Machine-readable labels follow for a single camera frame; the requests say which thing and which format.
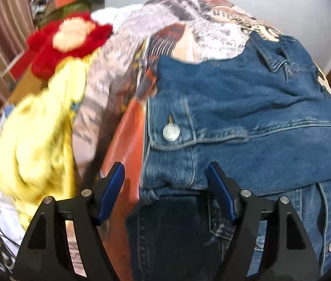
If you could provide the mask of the red plush toy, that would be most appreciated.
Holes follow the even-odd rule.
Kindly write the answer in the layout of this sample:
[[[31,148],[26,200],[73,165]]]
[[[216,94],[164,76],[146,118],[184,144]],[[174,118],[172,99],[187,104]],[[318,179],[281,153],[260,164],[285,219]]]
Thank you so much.
[[[90,55],[112,34],[112,25],[98,24],[91,20],[90,13],[75,13],[52,21],[27,38],[27,48],[15,61],[10,74],[18,81],[30,69],[35,77],[47,81],[63,59]]]

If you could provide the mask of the yellow cloth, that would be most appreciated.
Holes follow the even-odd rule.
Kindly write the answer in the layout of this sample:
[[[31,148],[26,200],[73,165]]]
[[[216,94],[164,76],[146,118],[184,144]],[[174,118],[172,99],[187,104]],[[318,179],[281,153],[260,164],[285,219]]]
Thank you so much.
[[[96,55],[63,59],[47,87],[21,99],[3,125],[0,190],[14,201],[24,229],[46,196],[64,200],[76,194],[73,121]]]

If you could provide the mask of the brown cardboard box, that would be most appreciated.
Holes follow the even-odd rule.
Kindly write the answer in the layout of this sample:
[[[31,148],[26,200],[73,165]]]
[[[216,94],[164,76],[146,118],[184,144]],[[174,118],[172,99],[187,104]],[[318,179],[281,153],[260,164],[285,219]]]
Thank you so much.
[[[48,81],[36,77],[31,71],[31,66],[29,66],[10,94],[7,103],[18,104],[24,97],[37,95],[47,86]]]

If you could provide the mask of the white cloth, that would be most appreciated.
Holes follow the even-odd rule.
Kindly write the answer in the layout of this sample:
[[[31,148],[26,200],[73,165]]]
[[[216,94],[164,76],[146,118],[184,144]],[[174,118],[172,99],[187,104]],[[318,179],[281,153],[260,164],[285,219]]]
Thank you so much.
[[[103,26],[112,25],[114,28],[119,27],[133,12],[141,9],[144,4],[130,4],[121,8],[107,7],[95,10],[91,13],[92,21]]]

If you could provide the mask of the patterned printed bed cover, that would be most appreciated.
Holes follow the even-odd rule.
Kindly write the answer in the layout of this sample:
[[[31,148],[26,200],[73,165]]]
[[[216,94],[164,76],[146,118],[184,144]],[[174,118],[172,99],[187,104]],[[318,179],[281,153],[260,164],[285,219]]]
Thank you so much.
[[[86,177],[125,166],[111,218],[99,230],[121,280],[132,275],[127,219],[139,204],[147,101],[157,94],[158,59],[183,63],[235,58],[252,32],[276,42],[282,34],[225,0],[155,0],[135,11],[101,48],[88,74],[74,145]]]

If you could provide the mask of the green storage bag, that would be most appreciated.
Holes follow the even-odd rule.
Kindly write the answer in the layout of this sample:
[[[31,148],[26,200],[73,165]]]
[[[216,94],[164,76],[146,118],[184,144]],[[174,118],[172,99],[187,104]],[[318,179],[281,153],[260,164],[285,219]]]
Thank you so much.
[[[33,24],[40,29],[49,22],[60,20],[73,13],[91,12],[91,9],[92,5],[89,2],[78,0],[57,10],[46,9],[44,13],[39,13],[34,17]]]

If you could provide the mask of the blue denim jacket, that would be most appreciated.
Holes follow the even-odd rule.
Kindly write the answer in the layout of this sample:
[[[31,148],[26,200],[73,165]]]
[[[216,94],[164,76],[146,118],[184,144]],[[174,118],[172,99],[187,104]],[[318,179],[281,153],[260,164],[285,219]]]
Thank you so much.
[[[162,55],[147,101],[139,204],[127,219],[135,280],[211,280],[234,228],[208,192],[217,162],[259,197],[287,197],[319,272],[331,268],[331,93],[291,36],[252,32],[228,60]]]

